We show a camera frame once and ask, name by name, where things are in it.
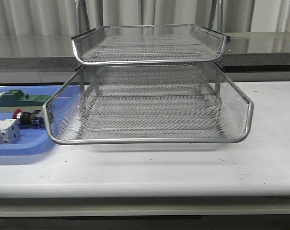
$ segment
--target curtain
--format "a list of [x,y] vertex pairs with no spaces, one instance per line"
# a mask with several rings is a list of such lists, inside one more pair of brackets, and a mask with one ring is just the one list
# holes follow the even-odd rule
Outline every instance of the curtain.
[[[208,26],[211,1],[86,0],[86,4],[90,28],[97,27],[99,18],[103,25]],[[290,31],[290,0],[224,0],[223,31]],[[0,0],[0,35],[76,35],[75,1]]]

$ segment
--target metal pole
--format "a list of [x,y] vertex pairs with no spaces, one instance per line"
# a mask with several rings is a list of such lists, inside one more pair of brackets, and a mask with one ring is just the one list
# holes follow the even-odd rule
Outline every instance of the metal pole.
[[82,7],[83,18],[85,22],[85,30],[89,31],[90,27],[89,27],[89,20],[88,20],[87,8],[86,8],[86,0],[82,0],[81,7]]
[[96,0],[95,3],[95,14],[96,14],[96,28],[103,26],[103,1]]
[[217,11],[217,31],[222,33],[223,23],[223,0],[218,0],[218,11]]
[[210,29],[213,28],[215,10],[216,10],[216,3],[217,3],[217,0],[212,0],[211,12],[210,12],[210,18],[209,18],[209,25],[208,25],[208,28],[210,28]]
[[79,35],[81,34],[81,0],[76,0],[76,13],[77,13],[76,35]]

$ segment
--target mesh tray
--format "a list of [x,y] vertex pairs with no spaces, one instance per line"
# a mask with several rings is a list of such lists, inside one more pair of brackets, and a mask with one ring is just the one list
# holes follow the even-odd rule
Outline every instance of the mesh tray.
[[72,38],[84,65],[213,61],[226,36],[196,25],[105,26]]
[[59,144],[238,142],[253,104],[212,63],[82,67],[44,105]]

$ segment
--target electrical component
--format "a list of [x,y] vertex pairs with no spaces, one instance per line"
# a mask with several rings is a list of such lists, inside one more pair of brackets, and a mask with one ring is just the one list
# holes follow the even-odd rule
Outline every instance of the electrical component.
[[22,126],[32,125],[37,128],[45,128],[44,115],[42,110],[35,110],[34,112],[22,112],[21,109],[14,111],[13,118],[17,119],[18,124]]
[[12,144],[19,137],[19,127],[16,119],[0,121],[0,144]]
[[10,90],[0,95],[0,112],[13,112],[16,109],[26,111],[41,110],[48,95],[28,95],[22,90]]

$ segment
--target silver metal frame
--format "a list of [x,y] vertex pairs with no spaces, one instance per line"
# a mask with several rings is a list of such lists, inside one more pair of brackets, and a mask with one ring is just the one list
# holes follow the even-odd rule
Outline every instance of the silver metal frame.
[[[75,145],[75,144],[119,144],[119,143],[236,143],[244,140],[251,129],[252,114],[254,104],[246,94],[244,94],[221,70],[213,63],[214,67],[220,72],[220,74],[231,84],[231,86],[240,93],[248,102],[248,112],[246,118],[245,132],[238,138],[108,138],[108,139],[82,139],[82,140],[59,140],[53,137],[51,130],[51,123],[49,119],[45,119],[46,131],[51,140],[61,145]],[[81,74],[87,67],[82,66],[53,96],[51,96],[43,105],[44,117],[48,118],[46,105],[52,100],[52,98],[61,92],[66,85],[75,78],[76,75]]]
[[84,17],[84,23],[85,23],[85,30],[89,31],[89,20],[88,20],[88,14],[87,14],[87,7],[86,7],[86,1],[85,0],[75,0],[76,1],[76,13],[77,13],[77,34],[81,34],[81,15]]
[[216,10],[217,1],[218,1],[218,6],[217,6],[217,31],[220,32],[220,33],[222,33],[222,24],[223,24],[223,0],[212,0],[208,28],[210,28],[210,29],[213,28],[213,23],[214,23],[214,17],[215,17],[215,10]]

